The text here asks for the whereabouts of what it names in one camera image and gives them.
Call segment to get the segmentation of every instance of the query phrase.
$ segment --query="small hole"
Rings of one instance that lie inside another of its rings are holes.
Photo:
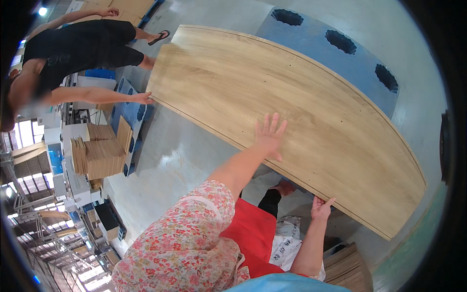
[[[141,121],[143,119],[143,115],[145,111],[146,111],[146,105],[140,105],[140,108],[138,109],[138,114],[136,115],[136,118],[138,121]]]
[[[325,38],[331,45],[337,47],[346,54],[355,55],[357,51],[357,47],[351,39],[335,30],[328,30],[325,34]]]
[[[118,86],[118,92],[121,91],[122,87],[123,87],[123,78],[120,80],[120,85]]]
[[[303,17],[285,9],[276,9],[271,15],[275,20],[287,23],[288,25],[301,25],[303,22]]]
[[[378,79],[386,86],[392,93],[397,93],[399,85],[397,84],[396,78],[381,64],[376,65],[375,73]]]
[[[133,147],[134,147],[134,139],[133,139],[133,137],[131,137],[130,148],[129,148],[129,150],[128,150],[130,153],[133,152]]]

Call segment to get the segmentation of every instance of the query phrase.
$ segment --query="hand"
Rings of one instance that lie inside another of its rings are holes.
[[[315,195],[313,199],[313,207],[311,207],[311,217],[313,219],[323,218],[327,220],[329,214],[331,214],[331,205],[335,200],[336,198],[332,198],[329,199],[329,201],[324,202],[323,199],[318,198],[318,196]]]
[[[267,152],[269,157],[277,161],[282,161],[282,156],[277,152],[277,148],[281,142],[282,134],[287,127],[287,120],[284,120],[276,131],[277,122],[279,121],[279,114],[275,113],[272,116],[271,126],[269,126],[269,114],[264,116],[264,126],[261,129],[258,121],[255,123],[256,131],[256,145],[260,146]]]
[[[150,91],[148,93],[138,93],[138,94],[131,95],[131,101],[132,102],[139,102],[139,103],[142,103],[144,105],[151,104],[151,103],[154,102],[154,100],[152,100],[149,97],[151,94],[152,94],[152,91]]]
[[[100,15],[102,17],[118,16],[119,14],[120,14],[120,11],[115,7],[109,7],[107,9],[102,9],[102,10],[97,11],[97,15]]]

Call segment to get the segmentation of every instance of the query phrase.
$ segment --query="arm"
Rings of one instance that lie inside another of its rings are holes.
[[[218,167],[207,180],[216,180],[226,185],[233,195],[234,200],[238,199],[240,192],[251,180],[258,166],[267,157],[272,157],[281,161],[282,157],[277,152],[281,136],[287,127],[287,121],[283,121],[276,131],[279,114],[275,113],[269,126],[269,115],[264,116],[264,127],[260,129],[256,122],[256,142],[253,146],[235,154],[223,165]]]
[[[139,102],[153,103],[149,98],[152,92],[127,95],[102,87],[59,87],[52,91],[51,105],[63,102],[85,101],[89,103]]]
[[[85,18],[87,16],[91,15],[100,15],[102,17],[105,16],[118,16],[119,15],[119,10],[117,8],[106,8],[106,9],[101,9],[101,10],[78,10],[78,11],[73,11],[67,14],[64,14],[48,23],[41,24],[38,26],[36,29],[34,29],[29,36],[28,40],[33,38],[35,35],[38,33],[46,30],[46,29],[56,29],[60,27],[61,25],[64,25],[66,23],[74,22],[77,21],[78,19]]]
[[[323,261],[324,233],[327,218],[331,213],[331,205],[335,198],[326,203],[317,196],[313,199],[311,208],[312,221],[306,232],[302,246],[298,250],[290,272],[295,274],[318,276]]]

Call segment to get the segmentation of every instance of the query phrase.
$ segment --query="black t-shirt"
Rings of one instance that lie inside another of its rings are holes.
[[[23,64],[30,59],[46,59],[40,73],[36,96],[54,90],[73,73],[106,63],[109,34],[92,21],[60,29],[46,29],[31,38],[24,50]]]

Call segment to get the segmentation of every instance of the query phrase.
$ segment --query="floral shirt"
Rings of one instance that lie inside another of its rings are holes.
[[[152,223],[117,263],[117,291],[223,291],[249,279],[239,246],[219,234],[232,222],[229,189],[206,181]]]

